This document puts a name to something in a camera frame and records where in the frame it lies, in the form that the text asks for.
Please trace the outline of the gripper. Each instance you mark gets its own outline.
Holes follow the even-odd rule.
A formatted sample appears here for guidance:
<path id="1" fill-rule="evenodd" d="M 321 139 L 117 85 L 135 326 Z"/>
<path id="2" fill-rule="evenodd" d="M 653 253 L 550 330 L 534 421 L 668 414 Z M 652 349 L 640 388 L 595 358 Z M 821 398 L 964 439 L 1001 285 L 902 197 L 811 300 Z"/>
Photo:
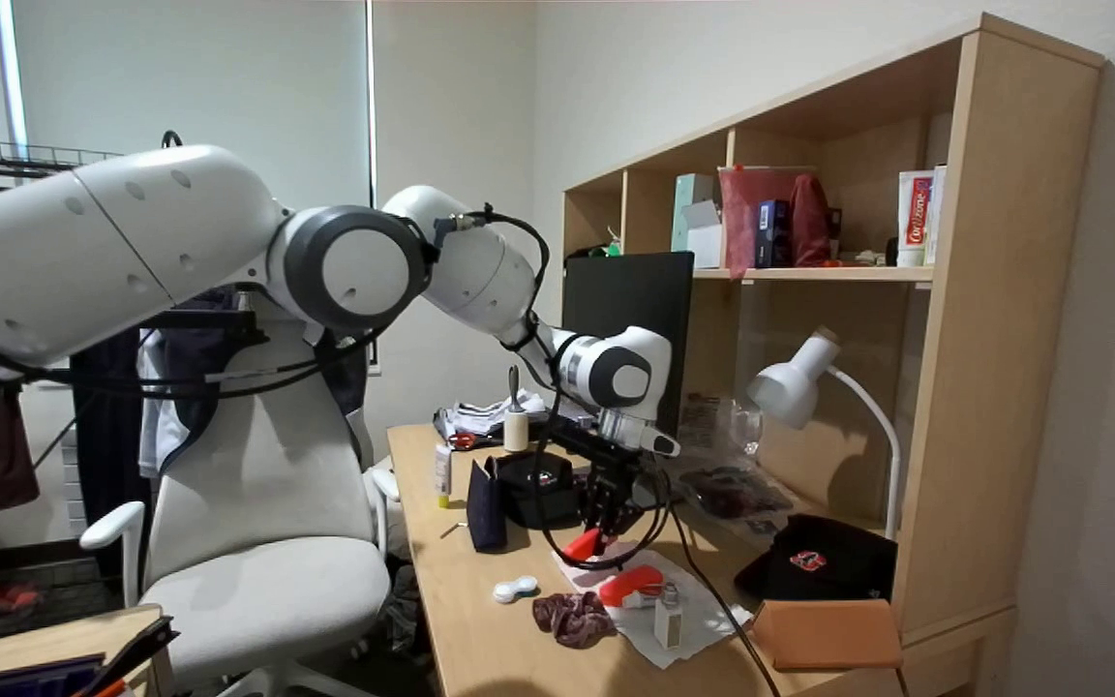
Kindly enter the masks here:
<path id="1" fill-rule="evenodd" d="M 588 488 L 583 492 L 581 516 L 584 533 L 605 541 L 605 504 L 610 496 L 610 535 L 623 535 L 642 517 L 633 501 L 636 480 L 643 462 L 642 451 L 615 447 L 588 456 Z"/>

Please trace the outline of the orange case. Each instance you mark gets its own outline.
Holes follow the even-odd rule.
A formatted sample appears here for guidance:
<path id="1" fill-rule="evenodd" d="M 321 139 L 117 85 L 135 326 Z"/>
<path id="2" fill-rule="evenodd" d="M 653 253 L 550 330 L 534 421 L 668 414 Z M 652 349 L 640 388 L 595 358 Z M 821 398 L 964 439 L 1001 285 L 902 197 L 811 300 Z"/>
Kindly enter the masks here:
<path id="1" fill-rule="evenodd" d="M 589 527 L 580 535 L 576 535 L 574 541 L 563 546 L 561 552 L 564 559 L 575 561 L 576 563 L 584 563 L 584 561 L 591 561 L 597 559 L 597 556 L 601 556 L 605 552 L 605 546 L 611 544 L 612 541 L 614 539 L 605 535 L 601 529 Z"/>

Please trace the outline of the red stapler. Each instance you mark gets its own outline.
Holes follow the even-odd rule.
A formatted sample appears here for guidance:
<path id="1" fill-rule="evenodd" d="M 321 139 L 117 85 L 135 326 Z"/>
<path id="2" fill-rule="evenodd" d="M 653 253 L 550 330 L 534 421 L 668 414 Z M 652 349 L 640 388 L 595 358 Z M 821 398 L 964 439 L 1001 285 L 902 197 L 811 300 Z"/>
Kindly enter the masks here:
<path id="1" fill-rule="evenodd" d="M 642 609 L 653 606 L 663 594 L 667 579 L 653 565 L 639 565 L 621 570 L 597 588 L 601 603 L 607 609 Z"/>

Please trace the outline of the purple scrunchie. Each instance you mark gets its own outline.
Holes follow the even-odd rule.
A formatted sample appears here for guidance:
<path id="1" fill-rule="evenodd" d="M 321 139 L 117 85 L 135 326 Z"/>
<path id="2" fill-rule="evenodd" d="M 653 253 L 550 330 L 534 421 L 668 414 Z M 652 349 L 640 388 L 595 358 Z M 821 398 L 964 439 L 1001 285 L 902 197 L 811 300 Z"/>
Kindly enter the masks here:
<path id="1" fill-rule="evenodd" d="M 617 635 L 614 618 L 597 591 L 541 596 L 532 600 L 531 612 L 540 631 L 569 649 L 585 650 Z"/>

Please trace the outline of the dark navy pouch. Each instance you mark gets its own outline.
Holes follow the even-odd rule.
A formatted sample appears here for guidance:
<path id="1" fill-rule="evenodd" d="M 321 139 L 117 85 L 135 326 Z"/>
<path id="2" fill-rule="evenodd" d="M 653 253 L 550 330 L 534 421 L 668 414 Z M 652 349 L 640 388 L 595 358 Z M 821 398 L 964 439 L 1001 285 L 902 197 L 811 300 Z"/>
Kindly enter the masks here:
<path id="1" fill-rule="evenodd" d="M 498 463 L 495 456 L 472 462 L 466 498 L 467 529 L 473 550 L 500 553 L 508 543 L 507 516 L 501 504 Z"/>

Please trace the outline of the pile of papers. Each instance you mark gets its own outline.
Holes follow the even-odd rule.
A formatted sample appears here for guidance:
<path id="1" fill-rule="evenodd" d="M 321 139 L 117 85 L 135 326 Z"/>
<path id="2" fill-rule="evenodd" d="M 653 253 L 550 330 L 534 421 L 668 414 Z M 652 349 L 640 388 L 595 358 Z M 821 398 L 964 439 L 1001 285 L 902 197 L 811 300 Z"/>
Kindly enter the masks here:
<path id="1" fill-rule="evenodd" d="M 539 423 L 546 419 L 547 405 L 544 398 L 539 393 L 518 388 L 518 391 L 507 400 L 492 403 L 487 406 L 455 403 L 455 405 L 438 408 L 434 414 L 433 425 L 438 435 L 444 438 L 460 433 L 489 436 L 494 428 L 504 427 L 507 414 L 513 410 L 515 403 L 518 403 L 518 407 L 527 415 L 530 422 Z"/>

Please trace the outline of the black monitor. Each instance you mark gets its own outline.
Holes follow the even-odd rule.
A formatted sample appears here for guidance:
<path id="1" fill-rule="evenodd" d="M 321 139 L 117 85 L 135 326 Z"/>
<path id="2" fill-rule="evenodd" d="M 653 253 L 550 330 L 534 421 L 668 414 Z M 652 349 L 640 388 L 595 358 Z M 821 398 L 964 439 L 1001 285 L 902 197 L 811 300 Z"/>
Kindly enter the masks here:
<path id="1" fill-rule="evenodd" d="M 629 326 L 663 336 L 672 346 L 658 425 L 678 432 L 683 361 L 694 296 L 691 252 L 569 258 L 563 267 L 562 326 L 610 337 Z"/>

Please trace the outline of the white desk lamp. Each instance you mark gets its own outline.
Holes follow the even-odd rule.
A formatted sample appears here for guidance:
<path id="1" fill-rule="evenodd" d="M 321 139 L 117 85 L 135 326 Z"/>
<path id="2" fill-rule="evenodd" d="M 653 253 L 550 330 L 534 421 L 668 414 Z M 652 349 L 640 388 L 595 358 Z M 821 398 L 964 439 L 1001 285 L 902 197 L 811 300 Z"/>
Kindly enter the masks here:
<path id="1" fill-rule="evenodd" d="M 820 377 L 831 376 L 859 397 L 885 433 L 889 446 L 888 506 L 884 536 L 895 541 L 899 531 L 901 504 L 901 442 L 892 419 L 881 408 L 871 393 L 857 379 L 833 365 L 841 351 L 838 336 L 820 327 L 809 335 L 788 361 L 770 364 L 748 383 L 749 400 L 762 413 L 779 420 L 786 427 L 799 430 L 806 427 L 817 409 Z"/>

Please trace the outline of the black cap with red logo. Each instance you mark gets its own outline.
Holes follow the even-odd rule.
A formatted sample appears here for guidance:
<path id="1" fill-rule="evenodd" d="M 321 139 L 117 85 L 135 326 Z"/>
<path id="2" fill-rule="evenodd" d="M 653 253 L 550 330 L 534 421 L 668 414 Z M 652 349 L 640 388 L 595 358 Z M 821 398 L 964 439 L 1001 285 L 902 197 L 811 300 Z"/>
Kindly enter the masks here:
<path id="1" fill-rule="evenodd" d="M 896 550 L 895 542 L 870 530 L 796 513 L 734 584 L 760 601 L 890 601 Z"/>

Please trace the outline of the teal box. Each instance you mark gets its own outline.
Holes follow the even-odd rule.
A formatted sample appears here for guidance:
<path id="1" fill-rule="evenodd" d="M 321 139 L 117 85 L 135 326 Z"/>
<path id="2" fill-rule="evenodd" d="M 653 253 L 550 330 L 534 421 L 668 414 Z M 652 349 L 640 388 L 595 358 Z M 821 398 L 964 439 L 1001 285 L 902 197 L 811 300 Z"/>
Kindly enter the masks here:
<path id="1" fill-rule="evenodd" d="M 670 251 L 689 250 L 691 228 L 718 224 L 718 178 L 708 173 L 681 173 L 673 190 L 673 216 Z"/>

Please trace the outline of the white office chair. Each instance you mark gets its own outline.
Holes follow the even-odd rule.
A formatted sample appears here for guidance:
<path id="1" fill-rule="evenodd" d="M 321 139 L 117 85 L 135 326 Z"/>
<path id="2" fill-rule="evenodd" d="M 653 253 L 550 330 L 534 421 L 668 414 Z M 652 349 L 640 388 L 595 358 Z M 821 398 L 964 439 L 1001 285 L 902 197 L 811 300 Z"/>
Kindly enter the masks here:
<path id="1" fill-rule="evenodd" d="M 376 697 L 310 669 L 362 643 L 391 591 L 385 507 L 322 375 L 221 400 L 161 472 L 140 590 L 159 606 L 174 693 Z"/>

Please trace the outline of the red and white toothpaste box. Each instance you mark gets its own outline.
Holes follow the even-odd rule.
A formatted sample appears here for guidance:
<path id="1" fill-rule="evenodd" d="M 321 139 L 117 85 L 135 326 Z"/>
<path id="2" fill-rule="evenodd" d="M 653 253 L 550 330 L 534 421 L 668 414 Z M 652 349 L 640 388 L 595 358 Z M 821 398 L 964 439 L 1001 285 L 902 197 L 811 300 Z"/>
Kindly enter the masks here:
<path id="1" fill-rule="evenodd" d="M 928 241 L 928 210 L 932 199 L 934 170 L 898 173 L 896 267 L 924 267 Z"/>

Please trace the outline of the dark garment on chair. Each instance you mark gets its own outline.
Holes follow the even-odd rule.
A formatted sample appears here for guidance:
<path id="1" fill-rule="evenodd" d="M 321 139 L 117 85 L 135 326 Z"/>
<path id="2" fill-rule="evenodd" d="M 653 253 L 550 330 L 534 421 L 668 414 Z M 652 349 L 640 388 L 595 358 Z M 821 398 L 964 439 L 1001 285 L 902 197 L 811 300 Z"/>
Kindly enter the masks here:
<path id="1" fill-rule="evenodd" d="M 195 314 L 195 323 L 164 325 L 143 340 L 137 372 L 151 397 L 143 401 L 138 472 L 159 480 L 177 456 L 209 428 L 222 398 L 235 391 L 269 393 L 316 376 L 345 418 L 363 407 L 369 375 L 369 340 L 374 333 L 342 335 L 319 329 L 317 339 L 298 340 L 295 360 L 248 358 L 251 349 L 277 349 L 282 332 L 261 329 L 259 318 L 248 325 L 222 326 L 214 317 L 260 314 L 270 300 L 252 300 L 235 285 L 221 285 L 177 304 L 177 313 Z"/>

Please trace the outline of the black hanging garment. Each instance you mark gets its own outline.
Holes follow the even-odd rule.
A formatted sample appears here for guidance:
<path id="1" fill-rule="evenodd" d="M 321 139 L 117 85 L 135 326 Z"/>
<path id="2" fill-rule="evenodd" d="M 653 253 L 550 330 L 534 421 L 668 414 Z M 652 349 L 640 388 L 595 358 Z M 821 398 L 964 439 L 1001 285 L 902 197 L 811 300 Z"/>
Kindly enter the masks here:
<path id="1" fill-rule="evenodd" d="M 136 377 L 140 331 L 129 329 L 75 354 L 74 374 L 86 377 Z M 86 530 L 120 504 L 140 501 L 151 510 L 151 482 L 140 476 L 140 397 L 74 388 L 76 467 Z"/>

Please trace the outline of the wooden box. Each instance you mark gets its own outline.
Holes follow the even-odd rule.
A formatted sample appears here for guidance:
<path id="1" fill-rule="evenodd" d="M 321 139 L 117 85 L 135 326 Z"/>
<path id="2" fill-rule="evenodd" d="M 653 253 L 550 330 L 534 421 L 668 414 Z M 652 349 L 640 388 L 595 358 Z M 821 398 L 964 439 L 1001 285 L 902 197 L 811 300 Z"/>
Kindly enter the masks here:
<path id="1" fill-rule="evenodd" d="M 159 606 L 134 606 L 6 636 L 0 638 L 0 672 L 90 656 L 108 661 L 159 617 Z M 137 697 L 176 697 L 168 652 L 156 654 L 149 662 L 138 666 L 127 681 Z"/>

